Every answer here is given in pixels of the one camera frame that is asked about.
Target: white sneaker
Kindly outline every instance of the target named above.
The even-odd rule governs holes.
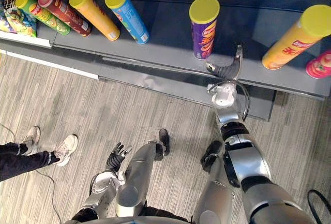
[[[22,155],[31,155],[37,153],[38,147],[37,143],[40,139],[40,128],[39,127],[32,127],[25,138],[22,141],[22,144],[26,145],[27,151]]]
[[[78,138],[76,135],[69,135],[62,144],[54,150],[54,155],[59,158],[55,162],[57,166],[65,166],[70,159],[70,155],[77,149]]]

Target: shelf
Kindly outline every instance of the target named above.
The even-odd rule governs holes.
[[[207,84],[217,82],[213,78],[187,73],[103,62],[99,55],[62,48],[46,49],[20,43],[12,44],[7,40],[0,41],[0,47],[3,49],[0,51],[9,56],[93,79],[107,78],[123,82],[205,105],[211,104],[206,92]],[[248,86],[247,90],[251,97],[249,115],[261,120],[269,120],[275,91],[253,86]],[[239,100],[244,100],[242,95],[239,95]]]
[[[33,44],[35,46],[51,48],[56,36],[56,31],[37,22],[37,37],[30,37],[25,35],[5,33],[0,31],[0,39],[6,39],[25,44]]]
[[[47,49],[20,43],[13,44],[7,40],[0,41],[0,48],[9,56],[99,79],[102,64],[98,55],[62,48]]]
[[[76,32],[66,36],[57,35],[55,46],[99,54],[123,63],[212,77],[204,62],[193,56],[189,4],[133,1],[151,33],[147,44],[138,45],[103,0],[96,1],[120,27],[119,40],[110,42],[93,28],[88,37],[81,37]],[[300,14],[283,10],[221,7],[214,53],[209,60],[220,65],[230,64],[236,43],[240,42],[244,45],[245,58],[239,77],[243,83],[312,97],[327,97],[331,89],[331,78],[313,79],[306,74],[305,65],[327,49],[331,43],[329,38],[279,70],[267,70],[261,64],[263,54]]]
[[[110,79],[164,93],[177,98],[211,106],[211,96],[207,93],[207,85],[217,83],[218,80],[204,76],[185,73],[168,72],[116,62],[105,62],[101,67],[100,78]],[[249,116],[269,121],[276,91],[254,86],[247,86],[251,99]],[[242,110],[245,97],[238,94],[238,101]]]

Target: bag of chips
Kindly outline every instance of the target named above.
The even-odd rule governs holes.
[[[16,7],[15,1],[16,0],[4,0],[4,11],[7,21],[17,33],[36,37],[36,19]]]
[[[3,0],[0,0],[0,30],[7,33],[16,33],[5,17]]]
[[[8,33],[16,33],[5,17],[4,0],[0,0],[0,30]]]

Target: floor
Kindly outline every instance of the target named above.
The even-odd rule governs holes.
[[[117,142],[133,145],[134,152],[156,139],[160,128],[169,131],[172,151],[155,163],[148,203],[189,219],[207,179],[199,159],[211,141],[220,139],[209,107],[6,56],[0,61],[0,123],[16,134],[17,142],[39,125],[40,150],[51,151],[67,135],[78,135],[79,147],[68,165],[40,170],[56,182],[54,201],[63,221],[80,208],[91,177],[104,169]],[[273,181],[310,216],[309,189],[331,199],[330,99],[278,93],[271,121],[248,118],[246,126],[271,165]],[[0,143],[11,141],[13,135],[0,127]],[[232,223],[246,223],[240,193],[235,193]],[[4,181],[0,223],[58,223],[51,198],[51,181],[36,172]],[[327,210],[319,201],[316,205],[322,220],[331,223]]]

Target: red chip can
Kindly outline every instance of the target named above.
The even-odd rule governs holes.
[[[38,3],[80,35],[87,36],[91,33],[91,25],[62,0],[38,0]]]
[[[322,53],[307,64],[306,72],[312,78],[331,76],[331,50]]]

